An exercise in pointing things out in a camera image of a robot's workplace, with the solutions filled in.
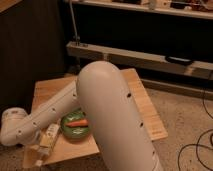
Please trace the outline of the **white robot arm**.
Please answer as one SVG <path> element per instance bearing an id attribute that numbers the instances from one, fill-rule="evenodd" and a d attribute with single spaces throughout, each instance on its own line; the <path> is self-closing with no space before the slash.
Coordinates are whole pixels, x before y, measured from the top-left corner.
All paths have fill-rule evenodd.
<path id="1" fill-rule="evenodd" d="M 86 114 L 110 171 L 163 171 L 127 81 L 106 61 L 86 65 L 75 81 L 30 114 L 17 107 L 5 110 L 0 143 L 32 144 L 41 129 L 77 109 Z"/>

